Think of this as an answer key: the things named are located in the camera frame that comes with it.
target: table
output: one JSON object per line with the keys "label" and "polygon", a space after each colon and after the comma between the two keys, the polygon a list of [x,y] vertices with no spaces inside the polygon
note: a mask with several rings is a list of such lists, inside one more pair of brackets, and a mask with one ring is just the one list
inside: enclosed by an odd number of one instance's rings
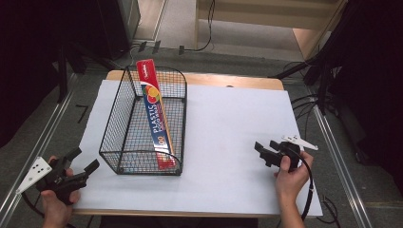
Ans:
{"label": "table", "polygon": [[[92,109],[80,144],[83,154],[73,163],[73,169],[85,166],[98,155],[103,136],[101,129],[105,129],[113,89],[119,84],[113,81],[122,74],[120,70],[111,71],[108,80],[101,85],[98,99],[102,102],[98,103],[97,99]],[[188,103],[182,175],[116,175],[98,157],[101,166],[81,190],[83,197],[75,205],[76,214],[245,218],[279,214],[273,187],[273,172],[277,168],[265,167],[253,146],[259,141],[268,147],[268,139],[279,141],[280,133],[297,134],[294,114],[281,82],[211,74],[184,75],[188,82]],[[255,86],[271,89],[251,88]],[[252,101],[251,95],[259,99]],[[273,107],[271,113],[261,112],[264,107],[245,109],[238,105],[247,103],[256,107],[260,102]],[[252,116],[261,121],[242,123]],[[270,131],[270,127],[281,132]],[[307,191],[305,186],[298,197],[300,209],[305,204]],[[320,216],[321,213],[315,194],[310,215]]]}
{"label": "table", "polygon": [[[197,1],[195,46],[199,20],[207,20],[211,2]],[[216,1],[213,21],[293,28],[303,58],[307,60],[326,32],[336,26],[346,3],[346,0],[220,0]]]}

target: wire mesh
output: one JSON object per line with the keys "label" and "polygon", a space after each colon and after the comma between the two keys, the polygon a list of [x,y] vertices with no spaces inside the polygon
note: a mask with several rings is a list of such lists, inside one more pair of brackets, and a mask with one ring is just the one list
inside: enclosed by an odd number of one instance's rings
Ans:
{"label": "wire mesh", "polygon": [[[182,173],[187,83],[176,69],[156,67],[156,72],[174,154],[154,150],[139,74],[134,66],[128,66],[100,147],[100,155],[117,174],[179,176]],[[171,157],[175,165],[162,169],[158,156]]]}

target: white paper sheet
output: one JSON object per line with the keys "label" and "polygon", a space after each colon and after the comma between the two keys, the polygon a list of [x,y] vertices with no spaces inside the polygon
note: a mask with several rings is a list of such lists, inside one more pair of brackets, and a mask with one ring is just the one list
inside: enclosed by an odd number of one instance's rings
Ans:
{"label": "white paper sheet", "polygon": [[[81,189],[77,209],[278,215],[273,173],[254,149],[299,135],[286,91],[189,85],[183,172],[179,177],[116,175],[99,156],[119,82],[103,81],[72,168],[100,168]],[[308,184],[297,205],[302,212]],[[314,193],[309,216],[321,216]]]}

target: gray carpet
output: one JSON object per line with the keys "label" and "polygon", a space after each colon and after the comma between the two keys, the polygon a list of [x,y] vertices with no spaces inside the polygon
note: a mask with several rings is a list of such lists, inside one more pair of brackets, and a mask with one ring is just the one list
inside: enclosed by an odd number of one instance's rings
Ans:
{"label": "gray carpet", "polygon": [[[150,47],[141,53],[137,53],[137,50],[134,50],[133,56],[134,61],[153,58],[157,66],[174,67],[183,72],[221,73],[256,77],[274,76],[282,72],[284,67],[289,64],[286,61],[212,53],[186,52],[184,55],[179,55],[177,50],[169,49],[161,49],[158,54],[152,55]],[[120,66],[129,65],[131,62],[129,54],[115,61]],[[87,61],[87,63],[86,74],[78,77],[79,82],[74,95],[69,102],[64,117],[59,122],[48,143],[44,154],[45,158],[51,154],[62,156],[71,148],[76,147],[81,140],[101,79],[104,79],[107,75],[107,71],[101,66],[91,61]],[[299,73],[284,79],[283,83],[290,94],[291,100],[307,95],[307,89],[302,83]],[[0,181],[0,197],[2,199],[7,195],[11,185],[18,177],[25,160],[46,126],[48,118],[56,105],[57,96],[58,89],[55,88],[26,120],[12,141],[0,148],[0,171],[3,174],[2,181]],[[76,107],[76,105],[89,105],[89,110],[80,123],[77,122],[81,118],[83,109]],[[317,144],[319,147],[318,151],[309,151],[315,157],[313,174],[317,192],[320,196],[324,195],[329,198],[336,205],[341,227],[358,227],[351,204],[346,197],[328,146],[319,128],[316,115],[312,112],[308,117],[308,119],[307,115],[301,117],[298,119],[297,124],[301,137],[306,137],[308,142]],[[362,200],[368,205],[367,210],[373,226],[399,227],[403,218],[402,198],[394,186],[391,176],[378,166],[363,166],[357,163],[341,122],[331,113],[327,114],[327,119],[343,154],[343,159],[347,163],[355,181],[355,186]],[[32,200],[36,199],[37,194],[36,190],[29,190],[29,196]],[[332,220],[327,209],[323,205],[322,208],[324,212],[323,219]],[[76,216],[71,223],[76,227],[86,227],[89,218],[90,216]],[[174,220],[177,222],[172,222],[172,227],[175,227],[174,224],[180,224],[180,221],[184,219],[190,218],[175,218]],[[278,220],[278,217],[261,218],[259,227],[276,227]],[[41,222],[42,219],[31,212],[21,201],[15,209],[8,227],[40,227]],[[98,227],[99,222],[100,217],[96,216],[90,227]],[[336,227],[334,223],[328,225],[316,218],[307,218],[305,224],[307,227]]]}

